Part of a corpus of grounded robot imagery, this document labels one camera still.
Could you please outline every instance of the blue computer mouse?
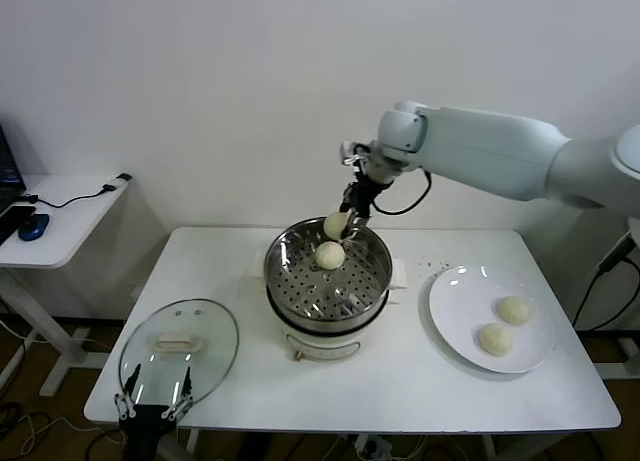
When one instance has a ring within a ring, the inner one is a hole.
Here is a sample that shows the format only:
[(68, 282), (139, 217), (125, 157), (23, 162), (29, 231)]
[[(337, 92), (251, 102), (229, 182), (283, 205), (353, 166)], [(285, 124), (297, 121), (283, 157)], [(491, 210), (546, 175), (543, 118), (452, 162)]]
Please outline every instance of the blue computer mouse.
[(48, 214), (32, 214), (18, 228), (18, 237), (23, 241), (33, 241), (44, 234), (49, 224)]

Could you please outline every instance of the perforated steamer tray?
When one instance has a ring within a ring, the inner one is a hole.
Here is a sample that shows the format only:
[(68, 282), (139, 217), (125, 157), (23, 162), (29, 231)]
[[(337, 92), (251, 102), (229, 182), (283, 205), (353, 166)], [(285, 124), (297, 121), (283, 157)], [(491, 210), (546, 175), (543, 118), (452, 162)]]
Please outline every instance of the perforated steamer tray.
[(265, 258), (267, 293), (276, 313), (310, 334), (337, 336), (368, 324), (384, 307), (391, 256), (366, 227), (343, 242), (344, 264), (332, 271), (315, 262), (315, 249), (329, 239), (324, 218), (301, 221), (272, 243)]

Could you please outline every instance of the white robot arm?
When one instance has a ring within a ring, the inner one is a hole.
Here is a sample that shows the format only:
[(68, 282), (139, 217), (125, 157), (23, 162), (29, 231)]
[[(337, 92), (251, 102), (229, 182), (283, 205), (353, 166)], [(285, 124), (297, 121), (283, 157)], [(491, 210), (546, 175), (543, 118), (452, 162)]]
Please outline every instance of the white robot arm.
[(399, 174), (438, 174), (509, 199), (558, 199), (640, 218), (640, 126), (601, 139), (569, 139), (534, 119), (401, 102), (378, 139), (343, 145), (357, 167), (341, 211), (369, 218), (369, 205)]

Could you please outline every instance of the white desk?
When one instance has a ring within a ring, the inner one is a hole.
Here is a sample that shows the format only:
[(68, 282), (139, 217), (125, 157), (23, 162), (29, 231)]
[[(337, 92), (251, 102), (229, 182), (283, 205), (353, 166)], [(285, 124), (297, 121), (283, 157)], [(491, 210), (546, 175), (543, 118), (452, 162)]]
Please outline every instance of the white desk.
[[(377, 230), (406, 263), (408, 288), (391, 293), (370, 345), (334, 363), (292, 361), (250, 266), (279, 229), (180, 228), (173, 232), (85, 405), (116, 422), (118, 362), (151, 313), (181, 299), (225, 304), (240, 347), (225, 381), (181, 425), (269, 431), (514, 433), (612, 428), (620, 415), (521, 238), (511, 231)], [(527, 280), (553, 318), (557, 346), (524, 375), (490, 373), (453, 352), (425, 316), (433, 275), (483, 263)]]
[[(109, 174), (104, 176), (32, 175), (24, 176), (24, 181), (29, 194), (37, 194), (51, 203), (61, 204), (76, 196), (97, 193), (104, 183), (114, 177)], [(51, 216), (44, 235), (35, 241), (25, 242), (18, 238), (17, 233), (13, 233), (0, 245), (0, 267), (54, 269), (63, 266), (73, 257), (125, 188), (126, 185), (97, 198), (76, 201), (62, 209), (37, 203), (35, 207), (38, 213), (48, 213)], [(81, 348), (81, 343), (74, 341), (74, 339), (86, 337), (89, 330), (85, 328), (76, 330), (72, 339), (29, 294), (26, 286), (20, 281), (19, 275), (12, 269), (0, 270), (0, 292), (7, 304), (34, 328), (25, 341), (26, 348), (31, 346), (36, 334), (39, 333), (61, 353), (40, 390), (42, 396), (53, 396), (69, 369), (96, 369), (104, 365), (106, 361), (104, 353), (87, 353)], [(0, 387), (18, 365), (22, 356), (20, 351), (14, 354), (0, 373)]]

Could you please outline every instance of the cable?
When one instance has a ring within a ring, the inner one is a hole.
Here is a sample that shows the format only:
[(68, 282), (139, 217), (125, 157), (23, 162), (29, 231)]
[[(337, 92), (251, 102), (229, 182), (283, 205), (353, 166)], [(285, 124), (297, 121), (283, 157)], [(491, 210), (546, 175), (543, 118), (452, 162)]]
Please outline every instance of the cable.
[(588, 329), (587, 331), (595, 331), (596, 329), (600, 329), (603, 326), (606, 326), (607, 324), (609, 324), (609, 323), (615, 321), (616, 319), (618, 319), (633, 304), (633, 302), (635, 301), (636, 297), (640, 293), (640, 267), (638, 267), (638, 265), (636, 263), (634, 263), (633, 261), (631, 261), (629, 258), (623, 258), (622, 262), (623, 263), (627, 263), (629, 266), (632, 266), (633, 269), (636, 271), (636, 274), (638, 275), (638, 284), (636, 285), (636, 289), (633, 292), (633, 295), (631, 296), (631, 299), (629, 299), (629, 301), (622, 307), (622, 309), (620, 311), (618, 311), (613, 317), (609, 318), (604, 323), (599, 324), (595, 328)]
[(320, 461), (327, 461), (327, 458), (329, 457), (331, 452), (335, 449), (336, 446), (338, 446), (340, 439), (342, 439), (340, 436), (336, 436), (336, 440), (333, 442), (329, 450), (326, 453), (324, 453), (324, 456), (320, 459)]
[(422, 200), (424, 198), (427, 197), (427, 194), (429, 194), (429, 191), (431, 191), (431, 186), (432, 186), (432, 181), (431, 181), (431, 173), (429, 173), (428, 171), (422, 171), (424, 173), (425, 178), (427, 178), (427, 188), (424, 190), (424, 193), (422, 193), (420, 195), (420, 197), (410, 206), (401, 209), (400, 211), (386, 211), (382, 208), (380, 208), (375, 200), (371, 202), (371, 204), (373, 205), (373, 207), (375, 208), (376, 211), (378, 211), (380, 214), (386, 214), (387, 216), (399, 216), (401, 214), (406, 214), (409, 211), (411, 211), (412, 209), (414, 209), (416, 206), (418, 206)]
[(576, 311), (576, 315), (573, 318), (573, 323), (571, 323), (571, 326), (573, 326), (574, 328), (576, 327), (576, 323), (578, 322), (578, 318), (580, 317), (580, 313), (582, 312), (582, 309), (584, 308), (585, 304), (587, 304), (587, 300), (589, 299), (591, 290), (595, 286), (596, 281), (598, 281), (598, 279), (600, 279), (600, 277), (603, 274), (604, 274), (604, 271), (599, 270), (591, 280), (591, 283), (589, 283), (589, 287), (587, 288), (587, 291), (584, 293), (584, 296), (582, 297), (582, 302), (580, 303), (580, 306), (578, 307), (578, 311)]
[(350, 447), (351, 447), (351, 443), (349, 442), (349, 440), (347, 440), (347, 442), (345, 443), (345, 445), (342, 448), (342, 450), (335, 457), (334, 461), (340, 461), (342, 459), (342, 457), (344, 456), (344, 453), (346, 453), (349, 450)]
[[(2, 408), (0, 409), (4, 409), (4, 407), (6, 405), (9, 404), (16, 404), (17, 403), (5, 403), (5, 405), (3, 405)], [(44, 442), (44, 440), (46, 439), (47, 435), (49, 434), (49, 425), (47, 424), (44, 428), (40, 429), (38, 431), (38, 434), (44, 431), (44, 434), (40, 437), (37, 438), (37, 434), (33, 434), (35, 432), (35, 428), (33, 426), (33, 417), (35, 416), (43, 416), (46, 418), (47, 422), (51, 421), (51, 418), (49, 417), (49, 415), (47, 413), (31, 413), (29, 415), (24, 415), (22, 417), (20, 417), (17, 421), (15, 419), (12, 419), (12, 423), (11, 425), (7, 425), (5, 426), (6, 429), (3, 429), (2, 431), (2, 438), (4, 439), (6, 438), (9, 434), (11, 434), (17, 427), (18, 425), (20, 425), (20, 423), (22, 423), (25, 419), (29, 422), (29, 427), (31, 428), (31, 433), (32, 436), (29, 436), (29, 438), (27, 438), (27, 440), (25, 441), (25, 444), (27, 441), (31, 440), (31, 444), (29, 449), (25, 452), (24, 450), (24, 445), (22, 445), (22, 448), (20, 449), (20, 454), (18, 456), (12, 456), (9, 458), (0, 458), (0, 461), (15, 461), (18, 459), (23, 459), (26, 458), (27, 456), (29, 456), (31, 453), (33, 453), (36, 449), (38, 449), (40, 447), (40, 445)]]
[(464, 452), (464, 449), (462, 449), (462, 446), (460, 446), (460, 444), (453, 438), (453, 436), (447, 436), (447, 438), (449, 438), (449, 440), (453, 443), (453, 445), (456, 448), (458, 448), (458, 451), (460, 452), (460, 454), (462, 454), (464, 461), (469, 461), (469, 458), (467, 457), (467, 453)]
[[(18, 333), (16, 333), (13, 329), (11, 329), (9, 326), (7, 326), (4, 321), (2, 321), (0, 319), (0, 326), (2, 326), (4, 329), (6, 329), (10, 334), (14, 335), (16, 338), (22, 340), (23, 344), (24, 342), (27, 340), (27, 336), (21, 336)], [(98, 346), (102, 346), (103, 348), (107, 348), (108, 350), (113, 349), (113, 346), (109, 346), (106, 343), (103, 343), (102, 341), (98, 341), (96, 339), (91, 339), (91, 338), (71, 338), (74, 341), (82, 341), (82, 342), (87, 342), (87, 343), (93, 343), (93, 344), (97, 344)], [(38, 343), (38, 344), (49, 344), (49, 341), (47, 341), (46, 339), (33, 339), (31, 340), (32, 343)]]
[(422, 436), (421, 438), (419, 438), (414, 448), (406, 456), (394, 456), (391, 459), (393, 461), (409, 461), (410, 459), (415, 458), (420, 453), (420, 451), (422, 451), (422, 448), (424, 448), (424, 445), (427, 442), (427, 438), (428, 436)]
[(458, 458), (453, 456), (442, 444), (434, 444), (432, 446), (428, 446), (427, 449), (424, 450), (424, 453), (422, 453), (422, 461), (427, 461), (427, 455), (431, 451), (439, 451), (440, 453), (444, 454), (447, 458), (452, 459), (453, 461), (459, 461)]
[(596, 440), (596, 437), (592, 433), (585, 433), (585, 434), (587, 435), (587, 438), (589, 438), (589, 441), (591, 441), (591, 444), (593, 444), (593, 447), (596, 450), (596, 455), (598, 456), (598, 459), (600, 461), (606, 461), (606, 458), (604, 457), (604, 453), (602, 452), (602, 448), (600, 447), (600, 444)]
[(62, 204), (51, 203), (49, 201), (46, 201), (46, 200), (40, 198), (40, 196), (38, 196), (37, 194), (24, 194), (22, 196), (19, 196), (17, 198), (17, 201), (24, 201), (24, 202), (31, 203), (31, 204), (42, 203), (42, 204), (46, 204), (47, 206), (51, 206), (52, 208), (60, 209), (60, 208), (64, 208), (65, 206), (73, 203), (74, 201), (78, 201), (80, 199), (97, 198), (98, 196), (101, 196), (104, 193), (108, 193), (110, 191), (115, 191), (119, 187), (121, 187), (121, 186), (125, 185), (126, 183), (128, 183), (129, 181), (131, 181), (131, 179), (133, 179), (131, 175), (129, 175), (127, 173), (120, 173), (118, 176), (116, 176), (112, 180), (110, 180), (110, 181), (106, 182), (105, 184), (103, 184), (102, 185), (102, 189), (100, 189), (100, 191), (98, 191), (97, 193), (88, 194), (88, 195), (85, 195), (85, 196), (76, 196), (75, 198), (71, 198), (71, 199), (65, 201)]
[(298, 441), (296, 441), (296, 444), (293, 445), (293, 447), (289, 450), (289, 452), (287, 453), (287, 457), (284, 458), (284, 461), (290, 461), (291, 457), (293, 456), (293, 453), (296, 452), (296, 450), (300, 447), (300, 445), (302, 444), (302, 441), (304, 441), (304, 438), (306, 438), (307, 435), (303, 434), (300, 436), (300, 438), (298, 438)]
[(45, 201), (44, 199), (42, 199), (40, 197), (38, 198), (38, 202), (42, 203), (42, 204), (46, 204), (47, 206), (51, 206), (52, 208), (60, 209), (60, 208), (64, 208), (65, 206), (68, 206), (69, 204), (73, 203), (74, 201), (79, 201), (81, 199), (97, 198), (98, 196), (101, 196), (106, 192), (107, 192), (107, 190), (102, 188), (100, 191), (98, 191), (95, 194), (89, 194), (89, 195), (86, 195), (86, 196), (76, 196), (75, 198), (71, 198), (70, 200), (65, 201), (62, 204), (53, 204), (53, 203), (50, 203), (49, 201)]
[(93, 451), (94, 446), (100, 441), (102, 438), (109, 439), (109, 436), (115, 433), (120, 433), (119, 429), (110, 429), (108, 431), (103, 431), (98, 436), (93, 438), (89, 445), (87, 446), (86, 451), (84, 452), (84, 461), (91, 461), (91, 451)]

